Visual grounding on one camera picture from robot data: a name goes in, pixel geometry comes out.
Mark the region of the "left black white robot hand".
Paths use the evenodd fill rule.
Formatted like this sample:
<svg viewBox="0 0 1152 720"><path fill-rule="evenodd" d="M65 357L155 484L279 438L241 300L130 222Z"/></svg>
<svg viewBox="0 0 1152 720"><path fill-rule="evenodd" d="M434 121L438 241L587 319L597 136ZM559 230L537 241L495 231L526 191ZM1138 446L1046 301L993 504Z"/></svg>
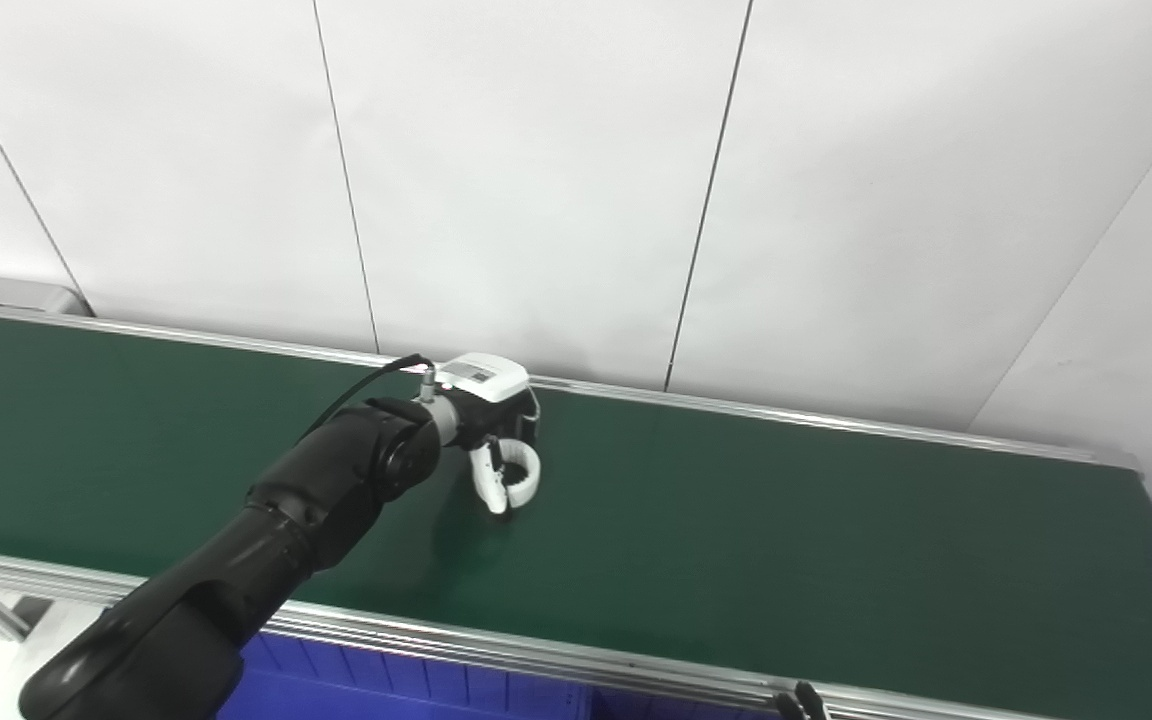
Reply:
<svg viewBox="0 0 1152 720"><path fill-rule="evenodd" d="M507 520L532 501L541 479L535 448L540 404L526 369L490 354L462 354L435 365L420 402L440 442L467 452L476 497Z"/></svg>

